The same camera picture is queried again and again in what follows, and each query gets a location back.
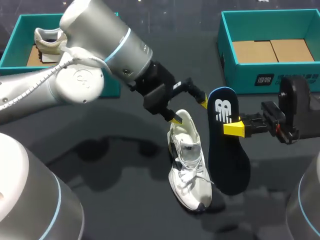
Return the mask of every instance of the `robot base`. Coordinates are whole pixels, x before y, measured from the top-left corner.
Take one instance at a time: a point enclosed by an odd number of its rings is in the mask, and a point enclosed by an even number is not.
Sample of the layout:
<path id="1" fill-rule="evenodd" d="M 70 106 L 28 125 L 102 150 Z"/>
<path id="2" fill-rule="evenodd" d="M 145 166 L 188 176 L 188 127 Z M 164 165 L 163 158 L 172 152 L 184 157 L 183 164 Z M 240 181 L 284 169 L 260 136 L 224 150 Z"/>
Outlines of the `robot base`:
<path id="1" fill-rule="evenodd" d="M 76 195 L 19 142 L 0 133 L 0 144 L 0 239 L 80 240 Z"/>

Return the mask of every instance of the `dark gray table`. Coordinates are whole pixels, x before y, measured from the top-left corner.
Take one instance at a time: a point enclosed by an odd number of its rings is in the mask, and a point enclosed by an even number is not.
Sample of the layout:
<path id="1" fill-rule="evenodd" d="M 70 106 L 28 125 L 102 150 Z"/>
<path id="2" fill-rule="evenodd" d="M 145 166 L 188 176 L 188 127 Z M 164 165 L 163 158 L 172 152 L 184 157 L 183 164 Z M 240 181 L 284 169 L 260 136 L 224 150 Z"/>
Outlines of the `dark gray table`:
<path id="1" fill-rule="evenodd" d="M 154 58 L 178 80 L 192 77 L 207 93 L 224 84 L 216 34 L 141 37 L 153 48 Z M 258 112 L 265 100 L 277 98 L 240 96 L 240 110 Z M 193 116 L 207 157 L 206 111 L 186 94 L 174 99 L 171 106 L 184 108 Z M 143 109 L 142 97 L 123 89 L 120 99 L 48 109 L 1 126 L 0 131 L 49 164 L 78 195 L 86 217 L 84 240 L 290 239 L 285 226 L 286 199 L 320 150 L 320 138 L 290 146 L 268 133 L 242 140 L 252 164 L 248 190 L 235 197 L 214 190 L 211 211 L 194 216 L 178 204 L 168 182 L 169 126 Z M 141 155 L 141 146 L 157 152 Z M 224 205 L 225 210 L 217 211 Z"/>

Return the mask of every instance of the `new balance logo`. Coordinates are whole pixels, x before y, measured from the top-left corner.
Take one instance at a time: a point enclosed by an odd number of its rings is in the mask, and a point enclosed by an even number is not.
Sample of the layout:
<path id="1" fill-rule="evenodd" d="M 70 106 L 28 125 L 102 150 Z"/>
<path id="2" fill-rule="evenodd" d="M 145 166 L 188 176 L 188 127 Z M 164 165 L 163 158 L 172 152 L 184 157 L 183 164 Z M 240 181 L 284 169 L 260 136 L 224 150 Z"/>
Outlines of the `new balance logo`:
<path id="1" fill-rule="evenodd" d="M 229 116 L 231 116 L 231 104 L 228 100 L 215 100 L 215 112 L 218 113 L 216 115 L 216 120 L 223 122 L 225 124 L 231 124 L 232 120 Z"/>

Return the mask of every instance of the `shoe insole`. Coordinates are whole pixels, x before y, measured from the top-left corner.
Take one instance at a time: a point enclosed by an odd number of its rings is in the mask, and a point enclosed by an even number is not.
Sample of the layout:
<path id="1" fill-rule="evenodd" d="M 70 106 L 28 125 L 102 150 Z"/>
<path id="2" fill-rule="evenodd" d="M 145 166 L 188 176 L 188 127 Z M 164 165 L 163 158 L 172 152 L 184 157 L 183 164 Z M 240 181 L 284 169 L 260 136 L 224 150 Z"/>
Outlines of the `shoe insole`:
<path id="1" fill-rule="evenodd" d="M 220 87 L 208 98 L 208 170 L 216 187 L 229 196 L 246 190 L 251 174 L 250 161 L 239 137 L 224 135 L 224 123 L 239 122 L 239 102 L 229 87 Z"/>

